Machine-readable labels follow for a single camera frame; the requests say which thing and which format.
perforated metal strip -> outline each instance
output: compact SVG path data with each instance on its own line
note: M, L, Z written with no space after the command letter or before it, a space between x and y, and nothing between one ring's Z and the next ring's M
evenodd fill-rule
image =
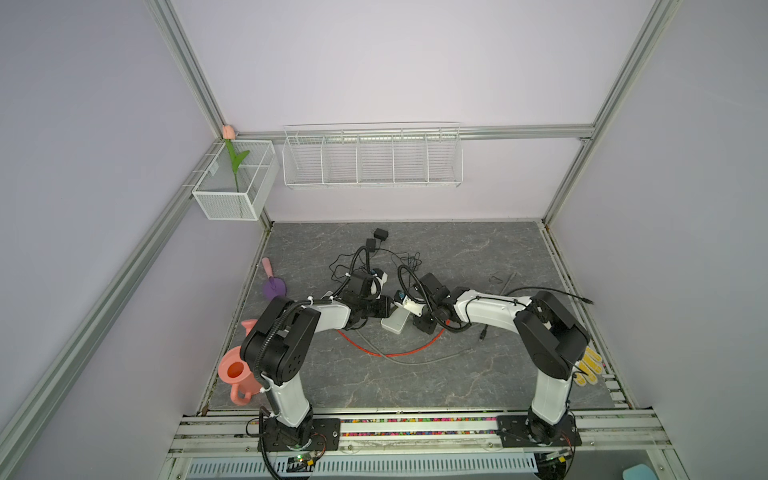
M199 458L187 478L266 478L260 454L253 458ZM288 455L270 460L284 477L306 477L306 473L286 473ZM536 473L532 453L482 453L435 455L329 455L320 459L313 477L387 476L442 477L480 473Z

purple shovel blade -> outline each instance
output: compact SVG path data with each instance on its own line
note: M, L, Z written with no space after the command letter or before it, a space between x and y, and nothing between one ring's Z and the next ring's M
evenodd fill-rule
M271 276L270 279L267 280L266 283L264 284L264 296L270 302L276 296L285 296L285 294L286 294L286 283L283 282L283 280L280 278L275 278L274 276Z

white wall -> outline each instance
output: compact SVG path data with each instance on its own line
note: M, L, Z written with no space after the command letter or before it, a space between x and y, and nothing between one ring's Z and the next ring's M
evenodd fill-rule
M653 0L176 0L224 117L591 123Z
M279 221L540 219L579 141L486 140L462 146L464 182L458 187L291 190L281 171L266 208Z
M17 480L151 480L194 415L260 239L192 205Z
M765 478L766 22L684 2L553 227L692 479Z
M2 427L213 135L138 0L3 2L0 65Z

gray cable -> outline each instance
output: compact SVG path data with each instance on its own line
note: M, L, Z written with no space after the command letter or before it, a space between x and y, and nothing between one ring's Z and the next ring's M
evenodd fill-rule
M426 360L425 362L401 362L401 361L399 361L399 360L395 360L395 359L393 359L392 357L388 357L387 355L383 354L383 353L381 352L381 350L377 349L377 348L376 348L376 347L375 347L375 346L374 346L374 345L373 345L373 344L370 342L370 340L368 340L368 339L366 338L366 336L365 336L365 335L363 335L363 334L362 334L362 333L361 333L359 330L357 330L357 334L358 334L358 335L360 335L360 338L361 338L361 339L363 339L363 341L364 341L365 343L367 343L369 347L371 347L371 350L373 350L374 352L378 353L378 354L379 354L379 355L380 355L380 356L381 356L383 359L387 359L387 360L389 360L390 362L393 362L393 363L397 363L398 365L428 365L428 364L430 364L430 363L437 363L437 362L442 362L443 360L452 359L452 358L454 358L454 357L456 357L456 356L459 356L459 355L461 355L461 354L463 354L463 353L469 353L469 352L472 352L472 351L474 351L474 349L473 349L473 348L467 348L467 349L463 349L461 352L458 352L458 353L454 353L454 354L452 354L452 355L448 355L448 356L443 356L443 357L441 357L441 358L439 358L439 359L434 359L434 360Z

divided wire basket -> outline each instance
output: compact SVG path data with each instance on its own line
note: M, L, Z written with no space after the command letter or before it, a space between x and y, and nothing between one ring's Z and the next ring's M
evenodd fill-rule
M289 131L283 149L291 188L458 186L458 126L378 131Z
M232 140L232 146L237 153L250 151L237 169L237 187L222 142L192 194L211 220L258 220L280 169L275 147L257 140Z

